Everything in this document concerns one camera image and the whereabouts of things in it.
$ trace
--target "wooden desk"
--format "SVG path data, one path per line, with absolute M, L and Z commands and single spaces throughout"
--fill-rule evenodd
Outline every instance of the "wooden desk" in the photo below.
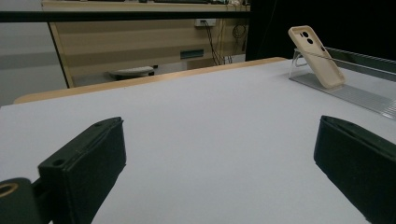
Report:
M 124 119 L 127 165 L 93 223 L 367 223 L 315 165 L 322 115 L 396 122 L 289 80 L 291 60 L 0 108 L 0 179 Z
M 251 62 L 244 62 L 244 63 L 230 63 L 219 66 L 212 66 L 212 67 L 193 69 L 182 72 L 169 73 L 169 74 L 158 75 L 153 77 L 140 77 L 140 78 L 134 78 L 129 80 L 117 81 L 117 82 L 109 82 L 104 84 L 77 87 L 67 90 L 40 92 L 40 93 L 28 94 L 19 97 L 14 101 L 14 104 L 22 104 L 27 102 L 46 100 L 46 99 L 52 99 L 57 97 L 69 96 L 69 95 L 77 95 L 77 94 L 88 93 L 93 91 L 103 91 L 103 90 L 110 90 L 115 88 L 129 87 L 129 86 L 145 84 L 155 81 L 169 80 L 177 77 L 188 77 L 192 75 L 199 75 L 199 74 L 234 69 L 234 68 L 242 68 L 242 67 L 253 66 L 258 64 L 275 63 L 284 60 L 286 59 L 269 58 L 269 59 L 262 59 Z
M 136 2 L 42 1 L 44 11 L 241 11 L 249 7 L 201 4 L 154 4 Z M 212 43 L 220 58 L 245 53 L 248 30 L 239 40 L 233 36 L 236 25 L 246 19 L 217 20 L 211 27 Z M 211 59 L 212 50 L 205 27 L 195 20 L 171 21 L 84 21 L 51 22 L 69 87 L 73 76 L 91 75 L 154 64 Z M 244 32 L 241 26 L 239 34 Z M 181 55 L 190 52 L 191 58 Z

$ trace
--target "transparent tray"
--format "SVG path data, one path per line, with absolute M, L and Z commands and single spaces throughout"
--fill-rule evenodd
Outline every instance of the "transparent tray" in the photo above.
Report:
M 333 89 L 324 88 L 298 49 L 294 50 L 290 79 L 396 120 L 396 62 L 340 49 L 325 49 L 331 58 L 306 53 L 334 61 L 346 78 L 345 84 Z

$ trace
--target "white wall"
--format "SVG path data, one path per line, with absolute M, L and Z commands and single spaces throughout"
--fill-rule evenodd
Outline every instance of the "white wall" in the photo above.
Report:
M 0 0 L 2 11 L 41 11 L 41 0 Z M 0 106 L 25 94 L 65 89 L 46 23 L 0 23 Z

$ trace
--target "phone case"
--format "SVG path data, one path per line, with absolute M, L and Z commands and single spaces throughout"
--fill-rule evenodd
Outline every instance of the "phone case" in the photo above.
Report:
M 331 60 L 332 56 L 323 47 L 311 27 L 294 26 L 289 29 L 288 33 L 323 87 L 330 89 L 345 83 L 344 74 L 335 62 Z

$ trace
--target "white tabletop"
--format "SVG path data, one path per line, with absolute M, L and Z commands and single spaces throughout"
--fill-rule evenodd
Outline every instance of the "white tabletop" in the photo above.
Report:
M 127 165 L 93 223 L 365 223 L 315 165 L 321 115 L 396 122 L 288 79 L 291 61 L 0 108 L 0 180 L 122 117 Z

